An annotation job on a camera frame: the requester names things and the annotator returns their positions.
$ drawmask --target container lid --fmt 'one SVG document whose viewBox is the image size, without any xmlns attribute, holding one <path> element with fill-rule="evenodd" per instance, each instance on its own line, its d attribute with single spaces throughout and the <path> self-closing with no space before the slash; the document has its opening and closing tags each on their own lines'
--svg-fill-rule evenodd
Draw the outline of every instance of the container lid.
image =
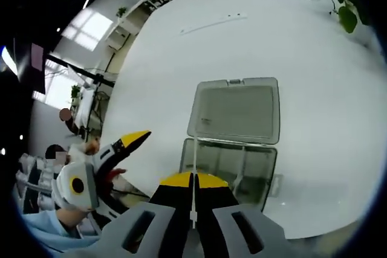
<svg viewBox="0 0 387 258">
<path fill-rule="evenodd" d="M 275 78 L 201 82 L 187 133 L 245 143 L 276 144 L 279 94 Z"/>
</svg>

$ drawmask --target white table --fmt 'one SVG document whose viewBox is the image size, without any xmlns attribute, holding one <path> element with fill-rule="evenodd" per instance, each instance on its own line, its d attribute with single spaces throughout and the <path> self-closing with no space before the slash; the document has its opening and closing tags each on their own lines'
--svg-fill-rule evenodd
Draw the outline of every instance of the white table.
<svg viewBox="0 0 387 258">
<path fill-rule="evenodd" d="M 77 107 L 74 124 L 80 128 L 81 126 L 87 128 L 88 120 L 91 113 L 91 106 L 94 100 L 95 89 L 82 89 L 82 99 Z"/>
<path fill-rule="evenodd" d="M 153 131 L 120 164 L 123 176 L 151 195 L 178 171 L 201 81 L 276 77 L 275 174 L 284 180 L 264 214 L 288 239 L 361 217 L 384 167 L 387 74 L 331 10 L 330 0 L 173 0 L 156 10 L 125 60 L 103 127 L 102 145 Z"/>
</svg>

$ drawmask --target white wall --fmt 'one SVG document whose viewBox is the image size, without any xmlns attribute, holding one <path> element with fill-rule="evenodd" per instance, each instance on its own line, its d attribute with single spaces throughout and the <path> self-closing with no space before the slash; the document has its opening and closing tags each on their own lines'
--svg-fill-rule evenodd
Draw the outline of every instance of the white wall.
<svg viewBox="0 0 387 258">
<path fill-rule="evenodd" d="M 138 0 L 95 0 L 88 8 L 100 13 L 112 21 L 112 25 L 117 21 L 115 15 L 119 7 L 125 6 L 130 8 Z M 54 50 L 54 55 L 73 63 L 82 68 L 105 69 L 112 56 L 112 50 L 106 48 L 102 40 L 98 43 L 93 51 L 90 51 L 75 41 L 63 37 Z"/>
<path fill-rule="evenodd" d="M 68 149 L 73 143 L 80 143 L 80 137 L 75 137 L 59 118 L 59 109 L 35 101 L 31 113 L 30 155 L 44 157 L 46 149 L 51 144 L 58 144 Z"/>
</svg>

